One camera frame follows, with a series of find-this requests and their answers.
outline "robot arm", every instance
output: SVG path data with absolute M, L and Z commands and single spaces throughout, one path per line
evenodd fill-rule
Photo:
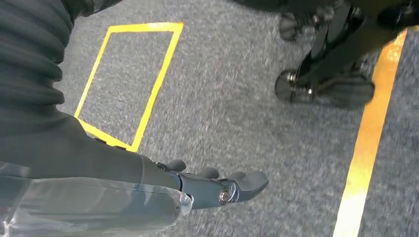
M 162 186 L 188 194 L 193 209 L 250 200 L 268 184 L 266 176 L 236 173 L 226 179 L 207 169 L 182 173 L 184 164 L 155 163 L 86 135 L 72 116 L 56 109 L 74 20 L 119 0 L 2 0 L 0 2 L 1 161 L 28 167 L 28 178 L 87 177 Z

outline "yellow floor line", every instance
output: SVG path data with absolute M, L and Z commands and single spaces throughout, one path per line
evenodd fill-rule
M 375 66 L 373 100 L 365 106 L 333 237 L 357 237 L 406 31 L 387 45 Z

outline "wheel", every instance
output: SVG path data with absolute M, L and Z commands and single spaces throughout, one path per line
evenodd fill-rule
M 281 15 L 279 33 L 283 40 L 294 41 L 299 30 L 300 26 L 292 13 L 285 13 Z
M 279 74 L 275 82 L 275 94 L 278 99 L 284 101 L 292 101 L 295 96 L 295 91 L 291 87 L 290 79 L 295 78 L 296 71 L 285 70 Z
M 357 108 L 366 105 L 374 97 L 375 86 L 361 74 L 351 74 L 347 78 L 338 79 L 336 83 L 325 89 L 323 94 L 331 102 L 342 108 Z

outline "robotic finger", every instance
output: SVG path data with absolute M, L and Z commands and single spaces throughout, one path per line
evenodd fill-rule
M 197 174 L 182 172 L 186 165 L 181 160 L 174 160 L 167 165 L 158 162 L 156 165 L 179 179 L 179 190 L 192 199 L 192 209 L 220 207 L 251 200 L 269 183 L 266 175 L 259 171 L 248 175 L 236 172 L 220 179 L 218 171 L 212 167 Z

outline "yellow tape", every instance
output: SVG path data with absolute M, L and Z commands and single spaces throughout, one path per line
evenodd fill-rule
M 102 46 L 99 50 L 99 53 L 97 55 L 96 61 L 93 65 L 92 71 L 90 73 L 90 76 L 87 80 L 86 87 L 84 88 L 82 97 L 80 99 L 79 105 L 77 106 L 76 112 L 74 113 L 74 117 L 76 117 L 81 125 L 83 126 L 84 130 L 104 141 L 107 142 L 107 144 L 111 146 L 121 146 L 125 147 L 128 151 L 131 152 L 137 152 L 138 148 L 141 144 L 141 140 L 145 131 L 145 128 L 147 127 L 148 120 L 150 118 L 151 112 L 153 110 L 153 105 L 156 101 L 157 94 L 159 93 L 160 87 L 163 84 L 163 81 L 165 79 L 166 72 L 168 70 L 168 67 L 170 65 L 170 61 L 173 57 L 174 51 L 176 49 L 176 45 L 179 41 L 180 34 L 183 29 L 183 23 L 148 23 L 148 24 L 133 24 L 133 25 L 120 25 L 120 26 L 110 26 L 105 39 L 103 40 Z M 137 132 L 135 134 L 134 140 L 132 145 L 128 145 L 111 135 L 97 129 L 96 127 L 92 126 L 91 124 L 86 123 L 85 121 L 81 120 L 79 118 L 80 111 L 82 110 L 84 101 L 86 100 L 87 93 L 90 89 L 90 86 L 92 84 L 94 75 L 96 74 L 97 67 L 99 66 L 100 60 L 102 58 L 102 55 L 105 51 L 106 45 L 109 41 L 109 37 L 112 33 L 139 33 L 139 32 L 173 32 L 170 44 L 168 46 L 165 58 L 163 60 L 162 67 L 160 69 L 159 75 L 156 79 L 156 82 L 154 83 L 153 89 L 151 91 L 151 95 L 148 99 L 147 106 L 145 108 L 144 114 L 141 117 L 139 127 L 137 129 Z
M 334 237 L 357 237 L 387 107 L 393 89 L 406 31 L 387 45 L 376 64 L 373 100 L 365 106 L 354 154 L 349 167 L 346 187 L 337 214 Z

